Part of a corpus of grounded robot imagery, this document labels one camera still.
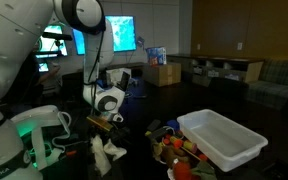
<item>screen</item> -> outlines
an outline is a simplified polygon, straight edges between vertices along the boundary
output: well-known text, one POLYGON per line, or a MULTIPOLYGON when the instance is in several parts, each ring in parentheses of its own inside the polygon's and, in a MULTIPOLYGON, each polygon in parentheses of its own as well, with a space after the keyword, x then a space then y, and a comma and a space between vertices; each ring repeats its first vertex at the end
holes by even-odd
MULTIPOLYGON (((113 30, 114 52, 136 50, 135 25, 133 16, 105 16, 113 30)), ((80 31, 73 29, 77 54, 85 53, 84 38, 80 31)))
MULTIPOLYGON (((50 25, 47 26, 44 32, 62 34, 62 28, 59 25, 50 25)), ((67 56, 67 50, 65 46, 64 40, 59 40, 60 42, 60 51, 62 52, 63 56, 67 56)), ((48 51, 58 51, 57 46, 55 45, 55 39, 44 38, 40 37, 39 41, 39 51, 38 52, 48 52, 48 51)), ((48 58, 48 57, 57 57, 57 54, 43 54, 43 55, 36 55, 37 58, 48 58)))
POLYGON ((47 72, 48 71, 48 66, 47 63, 39 63, 39 72, 47 72))

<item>plastic storage tray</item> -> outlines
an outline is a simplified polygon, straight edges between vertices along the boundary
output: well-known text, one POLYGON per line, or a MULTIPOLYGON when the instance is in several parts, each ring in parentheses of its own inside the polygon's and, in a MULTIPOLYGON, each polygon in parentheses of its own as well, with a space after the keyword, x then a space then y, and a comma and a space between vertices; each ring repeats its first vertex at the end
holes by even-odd
POLYGON ((268 144, 263 136, 212 110, 188 113, 177 121, 187 139, 224 172, 258 156, 268 144))

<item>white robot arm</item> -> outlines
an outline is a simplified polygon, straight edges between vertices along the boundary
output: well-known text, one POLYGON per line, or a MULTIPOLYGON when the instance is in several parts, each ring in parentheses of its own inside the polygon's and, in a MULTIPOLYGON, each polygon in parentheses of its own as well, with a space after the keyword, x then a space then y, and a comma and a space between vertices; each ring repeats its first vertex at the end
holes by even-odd
MULTIPOLYGON (((104 91, 95 83, 98 71, 113 58, 111 27, 105 22, 97 0, 0 0, 0 99, 9 90, 54 12, 62 23, 84 33, 84 98, 98 110, 111 114, 112 119, 121 120, 117 111, 124 92, 115 87, 104 91)), ((43 179, 32 165, 27 165, 27 153, 23 152, 24 145, 15 124, 0 112, 0 179, 43 179), (16 160, 23 161, 23 166, 7 166, 16 160)))

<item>floor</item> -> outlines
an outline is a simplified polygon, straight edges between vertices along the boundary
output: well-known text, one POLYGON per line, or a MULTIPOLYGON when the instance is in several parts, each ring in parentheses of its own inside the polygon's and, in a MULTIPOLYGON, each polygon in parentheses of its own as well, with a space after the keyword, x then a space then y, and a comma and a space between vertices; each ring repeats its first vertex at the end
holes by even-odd
MULTIPOLYGON (((158 179, 166 180, 165 165, 156 162, 151 155, 148 139, 144 136, 146 128, 154 120, 163 122, 176 119, 189 112, 212 109, 233 121, 236 121, 255 132, 266 137, 269 145, 262 149, 260 155, 249 163, 235 170, 224 173, 218 170, 218 179, 264 179, 263 170, 269 167, 276 159, 288 164, 288 121, 281 118, 279 111, 264 106, 245 102, 236 104, 226 98, 217 97, 210 93, 207 88, 188 82, 155 87, 140 78, 138 86, 130 86, 128 93, 120 108, 124 122, 117 124, 118 127, 127 127, 130 134, 126 141, 116 144, 125 147, 128 153, 118 162, 112 163, 114 170, 104 179, 158 179), (147 95, 146 98, 134 98, 147 95)), ((77 135, 76 140, 87 140, 88 123, 85 117, 90 108, 82 102, 69 102, 65 105, 60 103, 58 96, 44 98, 44 103, 54 104, 60 110, 69 112, 73 118, 72 132, 77 135)), ((75 157, 67 157, 44 170, 44 179, 88 179, 92 158, 88 156, 88 144, 80 143, 72 146, 78 149, 75 157)))

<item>couch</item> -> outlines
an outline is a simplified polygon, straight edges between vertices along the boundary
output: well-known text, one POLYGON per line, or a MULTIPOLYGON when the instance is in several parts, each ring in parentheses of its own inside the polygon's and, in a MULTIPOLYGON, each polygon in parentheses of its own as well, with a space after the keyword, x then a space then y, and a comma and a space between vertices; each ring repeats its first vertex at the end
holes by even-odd
POLYGON ((288 60, 266 60, 259 80, 249 84, 246 98, 281 110, 288 99, 288 60))

